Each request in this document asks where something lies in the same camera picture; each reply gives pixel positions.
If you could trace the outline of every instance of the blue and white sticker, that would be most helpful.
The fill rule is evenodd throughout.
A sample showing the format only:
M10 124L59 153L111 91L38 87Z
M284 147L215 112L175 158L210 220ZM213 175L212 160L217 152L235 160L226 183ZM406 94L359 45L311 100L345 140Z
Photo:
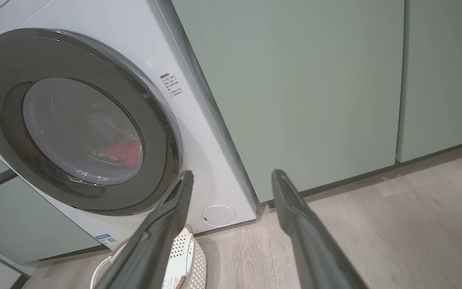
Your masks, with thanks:
M112 251L121 244L108 234L97 236L96 239Z

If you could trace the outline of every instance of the washing machine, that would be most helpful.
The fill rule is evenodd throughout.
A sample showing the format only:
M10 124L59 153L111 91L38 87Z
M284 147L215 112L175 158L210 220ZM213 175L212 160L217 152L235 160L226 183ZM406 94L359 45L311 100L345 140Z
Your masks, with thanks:
M255 219L170 0L0 0L0 159L109 248L183 170L194 233Z

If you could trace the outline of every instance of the front-loading washing machine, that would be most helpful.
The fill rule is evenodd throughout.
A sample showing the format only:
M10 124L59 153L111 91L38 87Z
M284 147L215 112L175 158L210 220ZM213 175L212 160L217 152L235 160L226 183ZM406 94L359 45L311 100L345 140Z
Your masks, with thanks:
M183 170L194 233L255 219L169 0L0 0L0 159L110 248Z

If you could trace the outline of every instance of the light wood flooring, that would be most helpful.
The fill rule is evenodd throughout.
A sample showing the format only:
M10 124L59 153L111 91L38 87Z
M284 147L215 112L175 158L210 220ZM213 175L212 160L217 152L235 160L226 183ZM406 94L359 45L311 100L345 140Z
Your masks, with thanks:
M371 289L462 289L462 149L306 198ZM207 289L300 287L275 209L198 235ZM25 289L87 289L106 258L41 267Z

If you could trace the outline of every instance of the cabinet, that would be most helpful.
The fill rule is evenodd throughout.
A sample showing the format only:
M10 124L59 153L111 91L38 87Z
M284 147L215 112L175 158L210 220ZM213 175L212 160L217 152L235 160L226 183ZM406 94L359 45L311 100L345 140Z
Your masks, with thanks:
M408 0L397 159L462 143L462 0Z
M8 167L0 161L0 172ZM18 264L101 245L19 177L0 185L0 253Z
M403 0L173 0L259 201L393 165Z

